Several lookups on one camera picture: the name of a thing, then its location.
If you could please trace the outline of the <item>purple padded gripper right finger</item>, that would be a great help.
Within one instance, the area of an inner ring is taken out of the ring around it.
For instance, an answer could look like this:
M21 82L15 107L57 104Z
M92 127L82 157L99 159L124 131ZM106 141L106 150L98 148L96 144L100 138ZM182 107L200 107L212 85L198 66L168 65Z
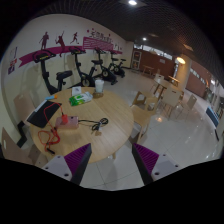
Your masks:
M181 169L166 153L157 154L137 143L132 145L132 154L145 185Z

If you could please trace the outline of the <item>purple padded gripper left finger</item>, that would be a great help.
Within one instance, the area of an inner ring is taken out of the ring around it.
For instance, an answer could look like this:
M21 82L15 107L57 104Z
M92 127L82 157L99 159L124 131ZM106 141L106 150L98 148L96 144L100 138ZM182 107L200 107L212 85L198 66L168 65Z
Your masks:
M91 154L91 144L88 143L66 156L56 155L45 166L43 166L42 169L79 185Z

